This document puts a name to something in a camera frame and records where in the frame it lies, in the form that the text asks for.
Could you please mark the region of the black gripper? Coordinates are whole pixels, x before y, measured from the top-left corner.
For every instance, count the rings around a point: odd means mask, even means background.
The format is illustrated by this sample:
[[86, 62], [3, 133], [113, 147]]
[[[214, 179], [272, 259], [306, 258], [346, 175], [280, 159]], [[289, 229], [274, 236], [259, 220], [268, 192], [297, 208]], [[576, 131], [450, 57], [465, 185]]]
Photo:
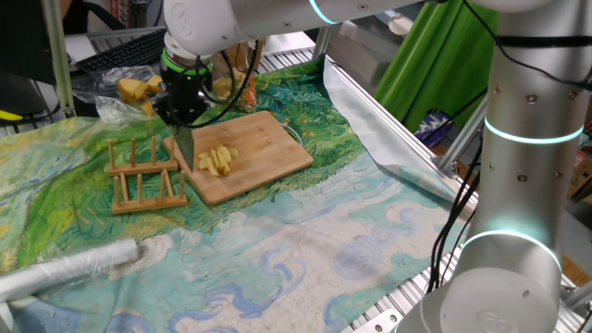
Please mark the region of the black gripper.
[[202, 84], [195, 76], [177, 71], [162, 71], [161, 77], [164, 92], [151, 99], [155, 113], [171, 127], [181, 126], [179, 114], [183, 114], [185, 127], [191, 128], [209, 109], [207, 100], [199, 95]]

